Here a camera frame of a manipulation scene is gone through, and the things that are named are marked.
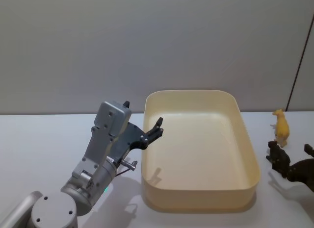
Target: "dark brown toy animal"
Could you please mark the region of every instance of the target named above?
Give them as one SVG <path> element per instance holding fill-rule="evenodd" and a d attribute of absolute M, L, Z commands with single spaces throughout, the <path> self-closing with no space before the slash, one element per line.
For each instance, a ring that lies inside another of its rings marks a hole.
<path fill-rule="evenodd" d="M 270 154 L 266 156 L 272 169 L 289 181 L 299 181 L 306 184 L 314 192 L 314 158 L 301 160 L 290 166 L 290 158 L 276 141 L 268 142 Z M 314 150 L 309 144 L 304 145 L 304 151 L 314 157 Z"/>

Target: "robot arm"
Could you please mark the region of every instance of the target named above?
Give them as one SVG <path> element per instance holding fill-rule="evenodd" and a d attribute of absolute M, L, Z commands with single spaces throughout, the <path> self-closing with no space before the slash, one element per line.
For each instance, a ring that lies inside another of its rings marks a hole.
<path fill-rule="evenodd" d="M 129 104 L 128 101 L 123 105 L 103 102 L 91 128 L 92 137 L 84 157 L 61 191 L 43 196 L 37 193 L 31 200 L 26 198 L 0 224 L 0 228 L 76 228 L 77 216 L 92 209 L 117 176 L 120 165 L 128 168 L 124 172 L 135 170 L 136 161 L 125 161 L 128 153 L 132 149 L 145 150 L 162 136 L 162 118 L 146 133 L 129 123 Z"/>

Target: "white table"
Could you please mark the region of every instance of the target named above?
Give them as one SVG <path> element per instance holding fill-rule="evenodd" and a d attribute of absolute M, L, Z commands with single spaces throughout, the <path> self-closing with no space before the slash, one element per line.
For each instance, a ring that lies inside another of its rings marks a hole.
<path fill-rule="evenodd" d="M 242 113 L 262 171 L 256 202 L 251 209 L 232 214 L 166 214 L 148 208 L 141 198 L 140 164 L 135 172 L 115 178 L 93 210 L 79 218 L 80 228 L 312 228 L 314 196 L 301 183 L 283 180 L 271 172 L 265 159 L 267 142 L 274 139 L 271 113 Z M 291 163 L 309 156 L 305 143 L 314 145 L 314 112 L 286 113 L 290 138 L 286 151 Z M 58 191 L 86 150 L 95 115 L 0 116 L 0 213 L 16 200 L 39 190 Z M 142 127 L 143 114 L 131 122 Z M 133 150 L 131 160 L 141 160 Z M 269 183 L 286 189 L 279 193 Z"/>

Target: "yellow toy animal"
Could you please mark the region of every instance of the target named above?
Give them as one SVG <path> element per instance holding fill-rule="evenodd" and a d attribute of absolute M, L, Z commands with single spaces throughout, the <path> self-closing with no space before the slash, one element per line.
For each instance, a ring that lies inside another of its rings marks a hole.
<path fill-rule="evenodd" d="M 278 109 L 273 112 L 273 115 L 277 116 L 275 136 L 276 141 L 280 144 L 281 147 L 284 147 L 287 144 L 287 139 L 290 135 L 289 125 L 285 119 L 285 114 L 282 109 Z"/>

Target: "plastic tray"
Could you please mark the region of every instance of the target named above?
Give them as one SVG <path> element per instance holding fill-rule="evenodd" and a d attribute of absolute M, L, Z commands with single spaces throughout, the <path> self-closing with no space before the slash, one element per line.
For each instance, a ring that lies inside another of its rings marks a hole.
<path fill-rule="evenodd" d="M 143 152 L 143 199 L 165 212 L 237 211 L 253 199 L 261 173 L 234 97 L 216 90 L 148 96 L 144 129 L 164 118 Z"/>

